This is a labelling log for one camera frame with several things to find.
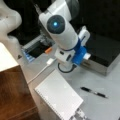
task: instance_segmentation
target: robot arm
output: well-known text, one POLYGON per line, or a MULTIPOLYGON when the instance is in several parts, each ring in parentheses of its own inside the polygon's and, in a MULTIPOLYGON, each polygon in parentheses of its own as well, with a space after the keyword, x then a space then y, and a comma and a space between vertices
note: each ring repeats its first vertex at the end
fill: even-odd
POLYGON ((4 0, 0 0, 0 42, 10 51, 14 59, 20 65, 23 65, 27 60, 21 51, 18 39, 8 35, 8 33, 19 27, 21 23, 22 18, 20 14, 10 9, 4 0))
POLYGON ((79 12, 78 5, 77 0, 57 0, 39 16, 43 27, 58 45, 56 58, 65 66, 80 65, 86 54, 81 42, 87 41, 90 37, 86 27, 77 35, 69 23, 79 12))

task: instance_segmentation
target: pen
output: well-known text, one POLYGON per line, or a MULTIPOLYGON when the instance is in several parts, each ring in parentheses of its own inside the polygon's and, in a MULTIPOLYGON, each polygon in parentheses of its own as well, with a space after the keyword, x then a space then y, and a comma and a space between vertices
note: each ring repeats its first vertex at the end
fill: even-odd
POLYGON ((108 98, 108 96, 102 94, 102 93, 99 93, 99 92, 95 92, 95 91, 92 91, 91 89, 89 88, 86 88, 86 87, 81 87, 82 90, 86 91, 86 92, 90 92, 90 93, 93 93, 95 95, 98 95, 100 97, 103 97, 103 98, 108 98))

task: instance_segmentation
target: cable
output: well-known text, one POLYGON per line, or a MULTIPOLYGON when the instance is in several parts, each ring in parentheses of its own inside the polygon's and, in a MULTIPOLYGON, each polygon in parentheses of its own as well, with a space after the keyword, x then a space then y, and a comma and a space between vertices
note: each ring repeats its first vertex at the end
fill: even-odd
POLYGON ((47 61, 47 65, 34 77, 32 78, 30 81, 27 82, 27 84, 30 84, 33 80, 35 80, 44 70, 46 70, 50 65, 52 65, 54 62, 56 61, 56 59, 52 59, 50 58, 47 61))
POLYGON ((31 0, 31 3, 32 3, 33 6, 35 7, 37 14, 40 15, 42 12, 41 12, 38 4, 36 4, 33 0, 31 0))
POLYGON ((76 66, 75 64, 73 64, 71 70, 69 70, 69 71, 63 71, 63 70, 61 70, 61 68, 60 68, 60 63, 58 63, 58 69, 59 69, 62 73, 70 73, 70 72, 72 72, 76 67, 77 67, 77 66, 76 66))

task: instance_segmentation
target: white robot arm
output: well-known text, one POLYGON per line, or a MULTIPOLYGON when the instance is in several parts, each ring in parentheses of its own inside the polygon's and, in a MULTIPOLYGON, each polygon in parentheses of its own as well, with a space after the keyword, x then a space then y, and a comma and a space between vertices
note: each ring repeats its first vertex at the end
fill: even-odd
POLYGON ((77 35, 69 23, 78 13, 77 0, 56 0, 39 16, 43 27, 58 45, 56 58, 65 66, 80 65, 86 54, 86 49, 81 46, 81 42, 87 41, 90 33, 86 27, 83 27, 80 34, 77 35))
POLYGON ((0 33, 8 34, 22 23, 21 16, 0 0, 0 33))

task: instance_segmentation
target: blue robot part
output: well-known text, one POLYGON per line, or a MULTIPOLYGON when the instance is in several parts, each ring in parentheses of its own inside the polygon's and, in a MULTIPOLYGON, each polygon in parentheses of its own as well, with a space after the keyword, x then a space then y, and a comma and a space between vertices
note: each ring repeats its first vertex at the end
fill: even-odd
POLYGON ((72 63, 79 66, 83 60, 84 55, 87 53, 87 50, 85 47, 81 46, 80 40, 78 40, 78 45, 76 45, 74 50, 76 52, 74 57, 72 58, 72 63))

